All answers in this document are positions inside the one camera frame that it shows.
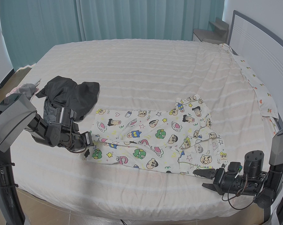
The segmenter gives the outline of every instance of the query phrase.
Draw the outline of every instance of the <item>black baseboard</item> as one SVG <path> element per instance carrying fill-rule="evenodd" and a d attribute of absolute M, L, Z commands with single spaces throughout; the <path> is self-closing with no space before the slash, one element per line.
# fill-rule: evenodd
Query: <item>black baseboard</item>
<path fill-rule="evenodd" d="M 0 83 L 0 87 L 2 88 L 4 85 L 5 85 L 5 83 L 9 80 L 9 78 L 11 78 L 11 76 L 14 74 L 14 69 L 12 69 L 9 73 L 8 73 L 8 75 L 3 79 L 3 81 L 1 81 L 1 83 Z"/>

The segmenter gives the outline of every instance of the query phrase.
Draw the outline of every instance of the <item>curtain fold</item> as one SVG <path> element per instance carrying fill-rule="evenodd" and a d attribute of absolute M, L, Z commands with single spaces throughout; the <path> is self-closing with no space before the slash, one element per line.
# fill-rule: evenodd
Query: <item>curtain fold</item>
<path fill-rule="evenodd" d="M 194 28 L 222 18 L 225 0 L 0 0 L 0 19 L 15 69 L 54 45 L 102 39 L 192 40 Z"/>

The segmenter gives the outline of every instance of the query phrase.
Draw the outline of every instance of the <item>nightstand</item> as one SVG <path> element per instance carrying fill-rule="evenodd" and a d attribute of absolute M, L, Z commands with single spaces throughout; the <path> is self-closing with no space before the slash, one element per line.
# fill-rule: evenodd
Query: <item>nightstand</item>
<path fill-rule="evenodd" d="M 214 31 L 194 29 L 192 40 L 214 44 L 225 43 L 229 25 L 218 17 L 215 22 L 209 21 L 209 23 L 215 27 Z"/>

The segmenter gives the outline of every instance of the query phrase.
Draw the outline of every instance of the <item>bed sheet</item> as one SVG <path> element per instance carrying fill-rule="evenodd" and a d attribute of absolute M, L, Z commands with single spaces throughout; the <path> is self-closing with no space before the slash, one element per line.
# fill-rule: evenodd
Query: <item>bed sheet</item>
<path fill-rule="evenodd" d="M 175 98 L 199 94 L 230 160 L 243 163 L 248 151 L 260 149 L 266 151 L 268 169 L 271 143 L 265 141 L 255 92 L 231 55 L 216 44 L 124 39 L 56 45 L 22 82 L 41 77 L 41 89 L 57 75 L 100 84 L 98 102 L 79 122 L 80 132 L 90 130 L 99 108 L 169 110 Z M 42 114 L 44 98 L 34 97 L 32 103 Z M 201 186 L 210 180 L 91 163 L 66 149 L 37 144 L 26 131 L 11 153 L 21 189 L 76 212 L 132 220 L 206 219 L 237 212 Z M 243 207 L 250 201 L 241 196 L 232 203 Z"/>

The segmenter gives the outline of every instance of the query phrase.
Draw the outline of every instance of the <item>headboard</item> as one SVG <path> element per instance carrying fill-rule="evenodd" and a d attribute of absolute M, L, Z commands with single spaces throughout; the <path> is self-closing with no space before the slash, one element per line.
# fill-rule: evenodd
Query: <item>headboard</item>
<path fill-rule="evenodd" d="M 228 45 L 247 59 L 272 94 L 283 125 L 283 40 L 269 29 L 234 10 Z"/>

